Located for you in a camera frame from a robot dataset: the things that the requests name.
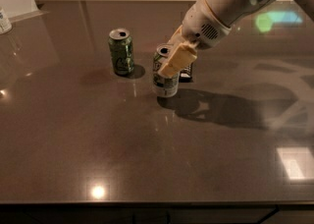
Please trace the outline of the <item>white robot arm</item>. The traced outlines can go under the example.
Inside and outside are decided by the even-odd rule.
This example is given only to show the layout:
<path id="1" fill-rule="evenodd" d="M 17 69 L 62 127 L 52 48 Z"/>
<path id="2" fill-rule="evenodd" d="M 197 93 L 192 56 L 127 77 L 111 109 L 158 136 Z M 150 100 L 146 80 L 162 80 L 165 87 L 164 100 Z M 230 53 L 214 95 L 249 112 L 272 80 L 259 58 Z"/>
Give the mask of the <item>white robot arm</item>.
<path id="1" fill-rule="evenodd" d="M 172 35 L 170 55 L 158 74 L 171 78 L 197 58 L 199 49 L 216 46 L 232 25 L 276 0 L 197 0 L 186 12 L 182 24 Z M 314 0 L 293 0 L 314 20 Z"/>

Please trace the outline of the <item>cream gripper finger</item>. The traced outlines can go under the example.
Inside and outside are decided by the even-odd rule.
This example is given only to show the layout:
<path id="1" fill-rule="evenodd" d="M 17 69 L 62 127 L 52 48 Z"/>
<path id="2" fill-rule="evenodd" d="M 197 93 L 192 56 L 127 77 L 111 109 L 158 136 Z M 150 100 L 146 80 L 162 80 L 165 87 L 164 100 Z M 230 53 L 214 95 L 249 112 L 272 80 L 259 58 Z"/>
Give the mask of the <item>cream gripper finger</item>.
<path id="1" fill-rule="evenodd" d="M 197 51 L 191 43 L 181 42 L 175 45 L 170 56 L 162 64 L 158 74 L 166 79 L 172 78 L 197 59 Z"/>
<path id="2" fill-rule="evenodd" d="M 171 38 L 168 40 L 168 44 L 176 45 L 178 43 L 184 42 L 184 37 L 182 36 L 183 26 L 179 26 L 177 30 L 173 33 Z"/>

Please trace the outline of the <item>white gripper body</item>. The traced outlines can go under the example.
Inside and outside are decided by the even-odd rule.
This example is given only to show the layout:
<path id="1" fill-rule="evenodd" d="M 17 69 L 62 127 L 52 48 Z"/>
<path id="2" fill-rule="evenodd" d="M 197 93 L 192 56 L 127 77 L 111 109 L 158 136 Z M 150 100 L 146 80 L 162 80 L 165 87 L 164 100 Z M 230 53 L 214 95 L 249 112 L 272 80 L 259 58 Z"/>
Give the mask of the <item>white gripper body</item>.
<path id="1" fill-rule="evenodd" d="M 197 0 L 183 18 L 182 35 L 196 43 L 197 49 L 215 47 L 230 31 L 216 18 L 206 0 Z"/>

